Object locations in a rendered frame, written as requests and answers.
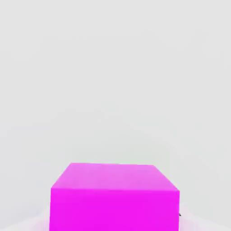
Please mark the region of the small magenta cube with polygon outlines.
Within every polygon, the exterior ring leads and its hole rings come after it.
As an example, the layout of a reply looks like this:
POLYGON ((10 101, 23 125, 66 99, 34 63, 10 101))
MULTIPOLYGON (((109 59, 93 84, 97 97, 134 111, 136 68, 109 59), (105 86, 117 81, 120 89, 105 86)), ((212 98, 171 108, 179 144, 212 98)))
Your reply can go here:
POLYGON ((179 203, 153 165, 71 163, 51 187, 49 231, 179 231, 179 203))

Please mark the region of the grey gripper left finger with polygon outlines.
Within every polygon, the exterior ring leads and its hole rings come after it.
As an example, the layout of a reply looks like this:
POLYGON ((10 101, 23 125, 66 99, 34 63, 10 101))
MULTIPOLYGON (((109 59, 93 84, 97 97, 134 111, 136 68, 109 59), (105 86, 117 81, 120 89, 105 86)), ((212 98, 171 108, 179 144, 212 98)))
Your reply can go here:
POLYGON ((36 217, 4 228, 3 231, 49 231, 50 213, 44 211, 36 217))

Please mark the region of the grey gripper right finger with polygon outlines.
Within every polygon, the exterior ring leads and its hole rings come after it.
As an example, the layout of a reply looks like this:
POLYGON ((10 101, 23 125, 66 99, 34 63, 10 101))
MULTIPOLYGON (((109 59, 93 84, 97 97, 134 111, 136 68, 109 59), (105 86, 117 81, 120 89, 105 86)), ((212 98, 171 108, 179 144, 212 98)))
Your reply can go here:
POLYGON ((223 231, 223 227, 193 215, 180 203, 179 231, 223 231))

